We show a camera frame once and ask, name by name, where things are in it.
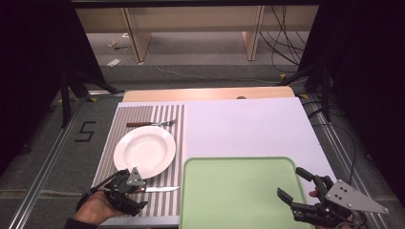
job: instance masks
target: placemat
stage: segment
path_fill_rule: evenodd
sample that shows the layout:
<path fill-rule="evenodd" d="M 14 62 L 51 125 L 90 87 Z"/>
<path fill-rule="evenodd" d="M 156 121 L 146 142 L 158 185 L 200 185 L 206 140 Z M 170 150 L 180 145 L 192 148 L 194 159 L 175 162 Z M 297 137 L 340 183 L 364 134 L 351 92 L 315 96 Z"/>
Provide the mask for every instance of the placemat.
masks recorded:
<path fill-rule="evenodd" d="M 145 181 L 148 187 L 180 186 L 184 105 L 118 107 L 97 168 L 93 186 L 98 185 L 102 180 L 117 171 L 113 160 L 114 150 L 118 142 L 126 134 L 134 130 L 134 128 L 126 127 L 127 122 L 160 122 L 173 119 L 177 119 L 177 123 L 164 129 L 175 138 L 175 158 L 161 174 Z M 180 189 L 166 193 L 130 195 L 130 198 L 135 201 L 148 201 L 145 208 L 138 214 L 140 217 L 178 216 L 180 214 Z"/>

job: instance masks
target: person's arm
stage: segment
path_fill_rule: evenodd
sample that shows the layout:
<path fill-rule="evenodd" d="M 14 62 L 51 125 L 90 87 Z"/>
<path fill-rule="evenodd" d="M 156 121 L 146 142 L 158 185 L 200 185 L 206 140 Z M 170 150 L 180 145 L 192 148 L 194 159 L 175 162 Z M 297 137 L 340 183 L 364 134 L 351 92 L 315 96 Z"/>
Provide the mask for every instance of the person's arm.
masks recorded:
<path fill-rule="evenodd" d="M 87 199 L 72 219 L 68 219 L 65 229 L 94 229 L 105 220 L 124 215 L 113 208 L 103 192 L 96 192 Z"/>

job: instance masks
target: white table surface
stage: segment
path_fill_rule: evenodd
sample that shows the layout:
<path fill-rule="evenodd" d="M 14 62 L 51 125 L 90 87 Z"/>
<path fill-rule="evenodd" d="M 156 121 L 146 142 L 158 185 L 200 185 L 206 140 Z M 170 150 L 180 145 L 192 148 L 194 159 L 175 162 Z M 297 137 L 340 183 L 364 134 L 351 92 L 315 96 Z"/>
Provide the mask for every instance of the white table surface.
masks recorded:
<path fill-rule="evenodd" d="M 162 104 L 185 105 L 184 162 L 191 157 L 286 156 L 297 167 L 336 180 L 302 104 L 296 97 L 125 102 L 118 106 Z M 302 178 L 300 181 L 307 203 L 319 202 L 317 198 L 309 198 L 307 195 L 314 189 L 313 182 Z"/>

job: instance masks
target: knife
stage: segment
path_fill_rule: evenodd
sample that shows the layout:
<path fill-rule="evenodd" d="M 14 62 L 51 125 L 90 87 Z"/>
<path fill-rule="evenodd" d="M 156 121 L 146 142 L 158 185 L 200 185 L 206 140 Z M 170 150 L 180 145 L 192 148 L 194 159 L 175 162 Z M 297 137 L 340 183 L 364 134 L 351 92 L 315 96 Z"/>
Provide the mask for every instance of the knife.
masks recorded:
<path fill-rule="evenodd" d="M 172 192 L 175 190 L 178 190 L 180 187 L 179 186 L 174 186 L 174 187 L 140 187 L 138 188 L 135 193 L 163 193 L 163 192 Z"/>
<path fill-rule="evenodd" d="M 171 120 L 171 121 L 162 121 L 162 122 L 128 122 L 126 124 L 126 127 L 142 127 L 142 126 L 172 126 L 176 124 L 177 120 Z"/>

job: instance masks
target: light green cutting board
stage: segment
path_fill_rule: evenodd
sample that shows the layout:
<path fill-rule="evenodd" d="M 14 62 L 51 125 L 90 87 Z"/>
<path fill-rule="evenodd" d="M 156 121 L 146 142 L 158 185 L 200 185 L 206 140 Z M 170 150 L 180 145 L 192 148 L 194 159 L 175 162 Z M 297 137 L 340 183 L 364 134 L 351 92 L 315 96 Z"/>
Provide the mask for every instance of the light green cutting board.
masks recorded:
<path fill-rule="evenodd" d="M 277 197 L 280 187 L 304 203 L 286 157 L 191 158 L 185 162 L 181 229 L 305 229 Z"/>

